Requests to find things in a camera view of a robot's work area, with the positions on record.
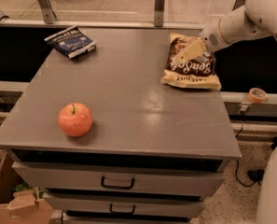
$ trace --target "apple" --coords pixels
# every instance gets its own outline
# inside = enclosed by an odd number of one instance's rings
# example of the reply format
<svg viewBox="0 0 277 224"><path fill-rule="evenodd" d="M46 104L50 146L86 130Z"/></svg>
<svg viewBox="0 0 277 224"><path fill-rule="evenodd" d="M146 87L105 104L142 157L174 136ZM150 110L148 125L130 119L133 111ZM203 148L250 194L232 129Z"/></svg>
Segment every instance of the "apple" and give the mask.
<svg viewBox="0 0 277 224"><path fill-rule="evenodd" d="M62 108L58 115L58 123L66 135L82 136L91 128L91 110L81 103L71 103Z"/></svg>

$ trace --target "tape roll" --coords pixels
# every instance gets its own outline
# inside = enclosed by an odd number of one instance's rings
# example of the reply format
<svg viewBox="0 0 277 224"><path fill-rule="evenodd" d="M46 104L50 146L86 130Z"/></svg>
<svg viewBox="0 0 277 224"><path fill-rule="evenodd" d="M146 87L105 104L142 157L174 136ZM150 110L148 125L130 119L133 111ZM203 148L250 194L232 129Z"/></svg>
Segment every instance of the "tape roll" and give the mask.
<svg viewBox="0 0 277 224"><path fill-rule="evenodd" d="M248 93L248 99L252 103L262 103L267 99L268 95L260 88L252 88Z"/></svg>

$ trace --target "snack bag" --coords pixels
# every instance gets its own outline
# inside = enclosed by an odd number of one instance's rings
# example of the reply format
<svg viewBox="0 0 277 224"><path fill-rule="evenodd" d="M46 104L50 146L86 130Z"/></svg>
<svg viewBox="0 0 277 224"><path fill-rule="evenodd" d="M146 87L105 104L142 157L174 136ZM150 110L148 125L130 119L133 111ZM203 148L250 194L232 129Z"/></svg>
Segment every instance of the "snack bag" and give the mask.
<svg viewBox="0 0 277 224"><path fill-rule="evenodd" d="M45 41L69 58L96 49L97 43L96 40L92 40L82 34L77 26L71 26L57 34L51 35L45 38Z"/></svg>
<svg viewBox="0 0 277 224"><path fill-rule="evenodd" d="M170 52L161 83L180 88L221 90L215 56L199 37L170 34Z"/></svg>

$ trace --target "gray cabinet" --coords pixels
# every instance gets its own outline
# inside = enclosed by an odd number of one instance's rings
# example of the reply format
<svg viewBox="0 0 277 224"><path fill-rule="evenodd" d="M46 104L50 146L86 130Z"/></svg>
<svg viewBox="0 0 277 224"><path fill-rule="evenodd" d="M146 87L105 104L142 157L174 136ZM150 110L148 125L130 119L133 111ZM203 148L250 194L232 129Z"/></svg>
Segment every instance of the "gray cabinet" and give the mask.
<svg viewBox="0 0 277 224"><path fill-rule="evenodd" d="M241 157L220 92L160 84L169 30L83 32L99 47L77 60L50 53L0 128L0 148L64 224L189 222ZM57 124L71 102L93 115L79 138Z"/></svg>

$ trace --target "drawer handle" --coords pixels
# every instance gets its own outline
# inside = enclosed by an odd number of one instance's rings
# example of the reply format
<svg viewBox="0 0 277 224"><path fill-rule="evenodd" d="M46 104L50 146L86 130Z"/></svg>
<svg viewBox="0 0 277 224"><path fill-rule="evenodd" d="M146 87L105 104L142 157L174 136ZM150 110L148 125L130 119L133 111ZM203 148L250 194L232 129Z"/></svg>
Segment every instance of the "drawer handle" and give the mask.
<svg viewBox="0 0 277 224"><path fill-rule="evenodd" d="M111 186L111 185L106 185L104 183L105 177L102 176L102 180L101 180L101 186L105 189L123 189L123 190L128 190L128 189L132 189L132 187L134 187L134 183L135 183L135 178L132 178L131 183L129 186L126 187L122 187L122 186Z"/></svg>
<svg viewBox="0 0 277 224"><path fill-rule="evenodd" d="M136 209L136 206L134 205L130 212L117 212L117 211L113 211L113 204L110 203L110 213L112 214L134 214L135 209Z"/></svg>

